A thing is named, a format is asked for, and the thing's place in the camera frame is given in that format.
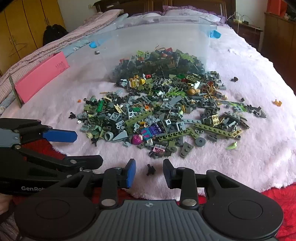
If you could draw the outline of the small black lego piece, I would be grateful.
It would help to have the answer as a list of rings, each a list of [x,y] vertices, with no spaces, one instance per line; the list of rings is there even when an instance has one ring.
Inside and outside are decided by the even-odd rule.
[[[154,175],[155,172],[156,172],[154,166],[151,166],[150,164],[147,164],[147,167],[148,167],[147,176]]]

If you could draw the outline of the grey round lego disc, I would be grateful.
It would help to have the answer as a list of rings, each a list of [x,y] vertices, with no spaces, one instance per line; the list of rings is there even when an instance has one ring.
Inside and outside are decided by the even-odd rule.
[[[206,140],[202,137],[198,137],[195,139],[195,144],[198,147],[203,147],[206,144]]]

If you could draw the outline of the folded striped quilt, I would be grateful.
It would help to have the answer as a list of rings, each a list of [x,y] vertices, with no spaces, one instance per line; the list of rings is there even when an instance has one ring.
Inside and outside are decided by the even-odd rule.
[[[97,32],[98,30],[107,27],[121,14],[123,14],[122,9],[111,9],[104,13],[99,12],[90,17],[85,24],[79,26],[64,37],[50,42],[44,47],[41,47],[33,53],[23,57],[20,61],[11,66],[1,77],[1,101],[4,101],[13,90],[9,81],[9,76],[13,78],[14,82],[19,81],[30,70],[52,54],[58,53],[70,44],[81,39],[85,39],[87,36]]]

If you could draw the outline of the purple haired minifigure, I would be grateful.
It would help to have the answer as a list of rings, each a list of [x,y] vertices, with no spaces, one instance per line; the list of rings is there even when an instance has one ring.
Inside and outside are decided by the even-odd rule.
[[[131,142],[133,145],[140,145],[141,143],[161,133],[162,129],[156,123],[153,123],[151,126],[142,128],[138,133],[134,134]]]

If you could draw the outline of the lime green leaf piece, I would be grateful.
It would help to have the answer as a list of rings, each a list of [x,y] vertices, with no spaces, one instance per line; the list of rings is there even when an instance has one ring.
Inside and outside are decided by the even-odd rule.
[[[233,149],[236,149],[236,148],[237,148],[237,142],[233,142],[226,149],[227,150],[233,150]]]

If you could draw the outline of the black small lego cluster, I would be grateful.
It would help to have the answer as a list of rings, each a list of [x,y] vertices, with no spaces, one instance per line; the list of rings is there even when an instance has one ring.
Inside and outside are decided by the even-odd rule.
[[[70,112],[69,118],[70,119],[75,119],[76,118],[76,114],[74,114],[73,112]]]

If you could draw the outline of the pile of loose lego bricks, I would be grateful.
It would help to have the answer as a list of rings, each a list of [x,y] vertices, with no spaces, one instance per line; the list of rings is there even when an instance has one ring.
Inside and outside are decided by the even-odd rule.
[[[116,86],[127,94],[111,91],[102,93],[101,98],[83,100],[83,111],[75,118],[81,120],[80,130],[93,144],[105,140],[130,147],[134,134],[156,123],[162,133],[136,145],[147,148],[152,158],[168,157],[178,147],[182,147],[181,157],[185,157],[192,148],[184,142],[187,135],[195,140],[208,133],[213,142],[219,137],[237,141],[249,129],[242,113],[266,118],[260,107],[243,100],[228,101],[222,93],[225,85],[215,71],[170,74],[168,78],[134,75],[118,80]]]

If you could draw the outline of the pink fluffy blanket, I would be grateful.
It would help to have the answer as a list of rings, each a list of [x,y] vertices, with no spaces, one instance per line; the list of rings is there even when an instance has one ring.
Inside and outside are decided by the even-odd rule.
[[[213,169],[259,192],[295,183],[292,89],[232,29],[217,31],[213,39],[210,25],[191,22],[110,25],[4,116],[76,132],[53,148],[69,158],[100,155],[102,170],[135,159],[135,197],[179,198],[163,177],[164,150],[178,137],[191,145],[171,155],[178,167]]]

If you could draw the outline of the red fleece blanket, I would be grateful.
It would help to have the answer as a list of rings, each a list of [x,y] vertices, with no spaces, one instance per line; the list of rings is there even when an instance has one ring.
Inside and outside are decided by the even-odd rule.
[[[199,207],[180,200],[124,200],[100,207],[104,173],[83,170],[15,211],[24,240],[275,240],[283,210],[273,199],[208,170],[197,174]]]

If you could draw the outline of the black bag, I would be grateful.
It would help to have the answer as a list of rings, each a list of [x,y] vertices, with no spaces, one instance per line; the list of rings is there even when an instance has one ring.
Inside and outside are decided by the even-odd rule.
[[[54,24],[52,26],[47,26],[43,34],[43,46],[64,37],[68,33],[69,32],[61,25]]]

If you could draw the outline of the yellow wardrobe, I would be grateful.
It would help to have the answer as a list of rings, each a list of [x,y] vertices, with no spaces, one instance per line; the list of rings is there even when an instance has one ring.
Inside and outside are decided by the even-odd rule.
[[[1,1],[1,75],[43,46],[46,27],[65,27],[57,1]]]

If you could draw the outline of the orange lego piece far right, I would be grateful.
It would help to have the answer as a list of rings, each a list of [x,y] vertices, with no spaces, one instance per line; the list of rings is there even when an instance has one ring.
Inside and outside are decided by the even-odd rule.
[[[276,106],[281,106],[282,102],[276,99],[275,101],[273,101],[273,104]]]

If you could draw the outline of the clear plastic storage bin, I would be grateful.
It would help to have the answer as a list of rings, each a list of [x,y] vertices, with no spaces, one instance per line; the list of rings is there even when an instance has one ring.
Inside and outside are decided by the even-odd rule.
[[[204,73],[211,39],[218,26],[199,16],[126,18],[96,32],[106,75],[113,82],[134,75]]]

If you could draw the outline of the wooden nightstand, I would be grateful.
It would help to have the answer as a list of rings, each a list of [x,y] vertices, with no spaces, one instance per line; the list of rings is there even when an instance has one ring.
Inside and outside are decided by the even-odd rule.
[[[257,28],[253,25],[239,23],[234,20],[228,20],[227,23],[248,44],[250,44],[256,50],[259,49],[260,37],[261,33],[263,32],[262,29]]]

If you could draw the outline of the wooden cabinet drawers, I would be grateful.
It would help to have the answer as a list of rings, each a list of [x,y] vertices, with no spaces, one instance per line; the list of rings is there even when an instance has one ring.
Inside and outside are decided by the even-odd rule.
[[[295,91],[295,22],[265,13],[261,53]]]

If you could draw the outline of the wooden headboard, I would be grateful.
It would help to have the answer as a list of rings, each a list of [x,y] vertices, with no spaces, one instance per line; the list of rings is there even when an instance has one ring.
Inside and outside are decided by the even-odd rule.
[[[96,10],[105,12],[110,9],[122,9],[130,16],[151,11],[163,11],[163,6],[193,6],[197,9],[212,11],[217,15],[230,16],[236,10],[236,1],[195,1],[195,0],[146,0],[146,1],[96,1]]]

